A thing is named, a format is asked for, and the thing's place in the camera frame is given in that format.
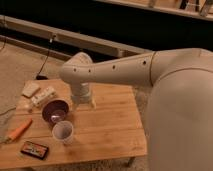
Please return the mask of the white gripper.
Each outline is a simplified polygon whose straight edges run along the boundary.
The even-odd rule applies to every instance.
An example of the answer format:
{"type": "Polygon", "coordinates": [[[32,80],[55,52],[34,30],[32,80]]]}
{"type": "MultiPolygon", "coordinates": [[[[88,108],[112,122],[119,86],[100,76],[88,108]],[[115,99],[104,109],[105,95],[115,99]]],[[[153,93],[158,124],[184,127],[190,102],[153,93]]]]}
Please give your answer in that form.
{"type": "Polygon", "coordinates": [[[92,108],[96,107],[89,83],[71,84],[70,89],[74,109],[77,109],[80,104],[89,104],[92,108]]]}

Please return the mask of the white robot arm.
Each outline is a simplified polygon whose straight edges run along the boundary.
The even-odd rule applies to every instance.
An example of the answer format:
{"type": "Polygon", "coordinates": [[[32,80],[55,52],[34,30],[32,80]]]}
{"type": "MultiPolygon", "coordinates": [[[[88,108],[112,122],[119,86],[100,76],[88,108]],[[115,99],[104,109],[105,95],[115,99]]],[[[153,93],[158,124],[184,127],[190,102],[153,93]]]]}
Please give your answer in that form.
{"type": "Polygon", "coordinates": [[[213,171],[213,52],[200,48],[153,51],[94,63],[83,52],[60,69],[75,104],[89,84],[152,89],[146,110],[150,171],[213,171]]]}

